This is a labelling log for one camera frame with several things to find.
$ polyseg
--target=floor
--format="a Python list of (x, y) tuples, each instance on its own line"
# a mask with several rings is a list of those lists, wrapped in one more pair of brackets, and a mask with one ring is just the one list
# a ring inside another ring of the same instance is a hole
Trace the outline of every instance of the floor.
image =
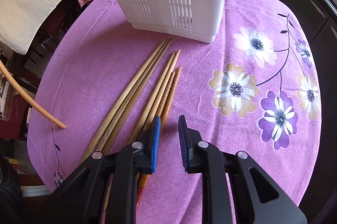
[(337, 118), (322, 122), (320, 149), (309, 186), (300, 203), (300, 209), (310, 223), (323, 209), (337, 187)]

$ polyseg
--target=bamboo chopstick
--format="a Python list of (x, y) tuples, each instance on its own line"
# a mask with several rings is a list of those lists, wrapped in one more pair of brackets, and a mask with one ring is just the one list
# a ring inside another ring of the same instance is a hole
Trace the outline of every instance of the bamboo chopstick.
[[(161, 133), (164, 130), (164, 127), (165, 127), (165, 124), (166, 124), (166, 121), (167, 121), (167, 117), (169, 116), (173, 96), (174, 96), (174, 93), (176, 91), (176, 86), (177, 86), (177, 83), (178, 83), (178, 80), (179, 80), (180, 73), (181, 73), (181, 66), (179, 66), (177, 73), (175, 73), (170, 92), (168, 94), (164, 109), (161, 113), (161, 118), (160, 118), (161, 119)], [(138, 206), (140, 198), (143, 195), (143, 192), (144, 192), (144, 189), (146, 187), (147, 181), (149, 180), (149, 177), (150, 177), (150, 175), (141, 175), (141, 177), (139, 179), (139, 184), (138, 184), (137, 194), (136, 194), (136, 207)]]
[(47, 112), (44, 108), (42, 108), (36, 101), (34, 101), (26, 91), (22, 89), (22, 87), (14, 80), (12, 75), (9, 73), (7, 68), (4, 66), (4, 64), (0, 61), (0, 70), (5, 75), (9, 83), (14, 87), (16, 91), (24, 98), (26, 102), (28, 102), (31, 106), (33, 106), (40, 114), (42, 114), (44, 117), (46, 117), (48, 120), (50, 120), (52, 123), (56, 124), (61, 129), (65, 129), (66, 126), (64, 123), (60, 122), (58, 119), (56, 119), (53, 115), (51, 115), (49, 112)]
[(181, 66), (179, 66), (178, 71), (176, 72), (176, 74), (174, 76), (172, 86), (171, 86), (171, 90), (168, 94), (169, 96), (167, 97), (166, 104), (165, 104), (163, 112), (161, 114), (161, 118), (160, 118), (161, 119), (161, 132), (164, 131), (164, 126), (165, 126), (167, 118), (169, 116), (169, 112), (170, 112), (171, 105), (172, 105), (172, 100), (173, 100), (173, 97), (174, 97), (174, 93), (176, 92), (176, 86), (178, 84), (180, 73), (181, 73)]
[[(135, 142), (138, 138), (138, 135), (139, 133), (141, 132), (141, 130), (143, 129), (143, 126), (144, 126), (144, 123), (146, 121), (146, 118), (151, 110), (151, 107), (153, 105), (153, 102), (154, 100), (156, 99), (157, 97), (157, 93), (158, 91), (160, 90), (160, 87), (162, 85), (162, 82), (164, 81), (164, 78), (166, 77), (166, 74), (171, 66), (171, 63), (173, 61), (173, 58), (175, 56), (175, 53), (173, 52), (171, 57), (169, 58), (162, 74), (161, 74), (161, 77), (159, 78), (158, 82), (157, 82), (157, 85), (155, 86), (153, 92), (152, 92), (152, 95), (132, 133), (132, 135), (130, 136), (130, 140), (129, 140), (129, 144), (132, 143), (132, 142)], [(104, 201), (104, 210), (107, 209), (107, 205), (108, 205), (108, 201), (109, 201), (109, 196), (110, 196), (110, 191), (111, 191), (111, 185), (112, 185), (112, 180), (108, 183), (108, 187), (107, 187), (107, 194), (106, 194), (106, 197), (105, 197), (105, 201)]]
[(167, 97), (169, 95), (169, 92), (170, 92), (170, 89), (171, 89), (171, 86), (172, 86), (172, 82), (173, 82), (173, 78), (174, 78), (174, 75), (176, 73), (173, 71), (171, 73), (171, 76), (168, 80), (168, 83), (166, 85), (166, 88), (165, 88), (165, 91), (164, 91), (164, 94), (161, 98), (161, 101), (159, 103), (159, 106), (158, 106), (158, 109), (157, 109), (157, 112), (156, 112), (156, 116), (160, 117), (161, 116), (161, 113), (163, 112), (164, 110), (164, 106), (165, 106), (165, 103), (166, 103), (166, 100), (167, 100)]
[(163, 94), (165, 92), (165, 88), (166, 88), (166, 85), (167, 85), (167, 83), (169, 81), (171, 73), (172, 73), (174, 67), (176, 66), (179, 54), (180, 54), (180, 49), (178, 49), (178, 51), (176, 52), (176, 55), (174, 56), (174, 59), (173, 59), (173, 61), (171, 63), (171, 66), (170, 66), (170, 68), (168, 70), (168, 73), (166, 74), (165, 79), (163, 81), (163, 84), (161, 85), (161, 88), (159, 90), (157, 98), (156, 98), (156, 100), (153, 103), (152, 109), (151, 109), (151, 111), (149, 113), (149, 116), (148, 116), (146, 122), (145, 122), (144, 130), (148, 130), (148, 129), (151, 128), (152, 121), (153, 121), (154, 116), (155, 116), (155, 114), (157, 112), (157, 109), (158, 109), (159, 103), (161, 101), (161, 98), (163, 97)]
[(110, 126), (107, 130), (107, 133), (103, 136), (102, 141), (101, 141), (100, 145), (98, 146), (99, 151), (103, 151), (104, 154), (107, 154), (109, 152), (112, 144), (114, 143), (117, 135), (119, 134), (119, 131), (121, 130), (122, 126), (124, 125), (124, 123), (125, 123), (127, 117), (129, 116), (132, 108), (134, 107), (135, 103), (137, 102), (138, 97), (142, 93), (147, 81), (149, 80), (152, 72), (156, 68), (158, 62), (160, 61), (161, 57), (164, 55), (167, 47), (170, 44), (171, 44), (171, 40), (166, 44), (163, 51), (159, 54), (158, 58), (154, 61), (153, 65), (150, 67), (148, 73), (146, 74), (146, 76), (144, 77), (142, 82), (140, 83), (140, 86), (137, 88), (136, 92), (134, 93), (131, 100), (129, 101), (129, 104), (126, 106), (124, 112), (120, 115), (117, 122), (114, 122), (114, 121), (111, 122), (111, 124), (110, 124)]
[(151, 108), (152, 108), (152, 105), (158, 95), (158, 92), (160, 90), (160, 87), (166, 77), (166, 74), (171, 66), (171, 63), (172, 63), (172, 60), (175, 56), (175, 53), (173, 53), (171, 55), (171, 58), (170, 58), (170, 61), (167, 62), (167, 65), (166, 67), (164, 68), (164, 71), (163, 73), (161, 74), (161, 77), (159, 78), (158, 82), (157, 82), (157, 85), (155, 86), (153, 92), (152, 92), (152, 95), (148, 101), (148, 103), (146, 104), (146, 107), (144, 108), (144, 111), (142, 113), (142, 115), (140, 116), (139, 120), (138, 120), (138, 123), (137, 125), (135, 126), (134, 128), (134, 131), (132, 132), (131, 136), (130, 136), (130, 140), (129, 140), (129, 143), (132, 143), (132, 142), (135, 142), (138, 138), (138, 135), (139, 133), (143, 130), (143, 127), (145, 125), (145, 122), (146, 122), (146, 119), (151, 111)]
[(134, 85), (137, 83), (137, 81), (139, 80), (139, 78), (142, 76), (142, 74), (144, 73), (144, 71), (146, 70), (146, 68), (149, 66), (149, 64), (151, 63), (151, 61), (156, 57), (156, 54), (158, 53), (158, 51), (163, 50), (163, 48), (165, 47), (165, 44), (168, 43), (168, 41), (169, 41), (169, 39), (165, 39), (164, 41), (162, 41), (160, 43), (160, 45), (151, 54), (151, 56), (146, 60), (146, 62), (138, 70), (138, 72), (136, 73), (136, 75), (132, 78), (132, 80), (127, 85), (127, 87), (125, 88), (125, 90), (119, 96), (119, 98), (117, 99), (116, 103), (113, 105), (113, 107), (111, 108), (110, 112), (107, 114), (106, 118), (104, 119), (104, 121), (102, 122), (101, 126), (97, 130), (97, 132), (96, 132), (94, 138), (92, 139), (91, 143), (89, 144), (88, 148), (86, 149), (86, 151), (85, 151), (85, 153), (84, 153), (84, 155), (83, 155), (83, 157), (81, 159), (81, 162), (83, 162), (90, 154), (92, 154), (95, 151), (96, 147), (98, 146), (98, 144), (99, 144), (100, 140), (102, 139), (104, 133), (107, 131), (107, 128), (109, 127), (112, 119), (116, 115), (118, 109), (123, 104), (123, 102), (126, 99), (127, 95), (130, 93), (130, 91), (132, 90), (132, 88), (134, 87)]

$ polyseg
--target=white flower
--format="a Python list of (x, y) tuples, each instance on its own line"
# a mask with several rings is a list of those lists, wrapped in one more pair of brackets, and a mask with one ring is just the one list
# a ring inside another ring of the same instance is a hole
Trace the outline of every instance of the white flower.
[(312, 65), (312, 64), (313, 64), (313, 58), (312, 58), (312, 53), (311, 53), (311, 51), (310, 51), (309, 45), (308, 45), (308, 44), (305, 44), (305, 46), (304, 46), (304, 45), (302, 45), (301, 43), (298, 43), (298, 45), (299, 45), (299, 47), (302, 49), (302, 51), (300, 52), (301, 57), (302, 57), (303, 59), (308, 58), (310, 64)]
[(266, 113), (271, 115), (271, 117), (264, 117), (267, 121), (275, 123), (275, 127), (272, 132), (272, 138), (275, 136), (275, 142), (279, 140), (283, 129), (288, 136), (293, 133), (293, 126), (287, 121), (287, 119), (291, 119), (295, 115), (294, 111), (290, 112), (293, 108), (292, 106), (289, 106), (286, 110), (284, 110), (282, 99), (277, 98), (278, 97), (275, 97), (276, 111), (266, 110)]
[(257, 32), (252, 27), (240, 27), (240, 34), (235, 33), (235, 47), (246, 51), (246, 59), (256, 62), (260, 68), (265, 66), (265, 62), (275, 65), (277, 58), (273, 50), (273, 42), (269, 40), (264, 32)]
[(224, 93), (217, 95), (218, 98), (231, 96), (231, 107), (233, 110), (236, 109), (236, 111), (240, 111), (241, 109), (241, 98), (251, 100), (255, 96), (254, 91), (250, 88), (249, 76), (245, 78), (244, 76), (245, 73), (241, 73), (238, 78), (235, 78), (232, 72), (226, 71), (221, 79), (221, 83), (225, 81), (226, 85), (216, 89), (216, 91), (224, 91)]
[(305, 109), (309, 113), (311, 108), (313, 107), (314, 111), (318, 111), (318, 96), (319, 93), (318, 87), (317, 86), (312, 86), (311, 85), (311, 80), (309, 77), (305, 77), (305, 81), (303, 81), (303, 84), (300, 85), (301, 90), (299, 92), (302, 95), (302, 98), (304, 98), (305, 101)]

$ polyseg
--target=purple tablecloth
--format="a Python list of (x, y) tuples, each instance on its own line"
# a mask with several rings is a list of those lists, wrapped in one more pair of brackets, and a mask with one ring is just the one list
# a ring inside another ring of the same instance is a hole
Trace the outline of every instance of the purple tablecloth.
[[(67, 128), (33, 110), (28, 131), (31, 162), (49, 189), (77, 167), (107, 112), (168, 36), (133, 29), (116, 0), (94, 0), (76, 20), (36, 95)], [(306, 37), (278, 0), (225, 0), (211, 44), (174, 37), (111, 151), (127, 143), (169, 54), (177, 49), (182, 74), (138, 223), (201, 223), (201, 177), (186, 174), (182, 166), (177, 133), (182, 114), (221, 151), (247, 151), (299, 204), (318, 152), (320, 90)]]

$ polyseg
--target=bent wooden stick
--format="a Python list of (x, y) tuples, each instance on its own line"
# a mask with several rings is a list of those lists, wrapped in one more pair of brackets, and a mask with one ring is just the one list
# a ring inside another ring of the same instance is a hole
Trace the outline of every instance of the bent wooden stick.
[(124, 102), (127, 95), (130, 93), (131, 89), (134, 87), (134, 85), (137, 83), (139, 78), (142, 76), (146, 68), (149, 66), (150, 62), (153, 60), (153, 58), (156, 56), (158, 51), (163, 48), (164, 44), (168, 42), (169, 39), (165, 39), (161, 44), (156, 48), (156, 50), (151, 54), (151, 56), (146, 60), (146, 62), (143, 64), (143, 66), (138, 70), (137, 74), (133, 77), (133, 79), (130, 81), (130, 83), (127, 85), (125, 90), (122, 92), (122, 94), (119, 96), (118, 100), (115, 102), (113, 107), (111, 108), (110, 112), (107, 114), (106, 118), (102, 122), (101, 126), (97, 130), (94, 138), (92, 139), (91, 143), (89, 144), (88, 148), (86, 149), (81, 162), (83, 162), (90, 154), (95, 152), (99, 142), (101, 141), (104, 133), (107, 131), (107, 128), (109, 127), (112, 119), (116, 115), (117, 111), (121, 107), (122, 103)]
[(56, 119), (54, 116), (52, 116), (49, 112), (47, 112), (45, 109), (43, 109), (40, 105), (36, 103), (27, 93), (22, 89), (22, 87), (14, 80), (12, 75), (9, 73), (9, 71), (6, 69), (4, 64), (0, 61), (0, 70), (5, 75), (7, 80), (10, 82), (10, 84), (14, 87), (16, 91), (25, 99), (26, 102), (28, 102), (31, 106), (33, 106), (39, 113), (41, 113), (43, 116), (45, 116), (48, 120), (50, 120), (52, 123), (56, 124), (58, 127), (65, 129), (66, 126), (64, 123), (60, 122), (58, 119)]

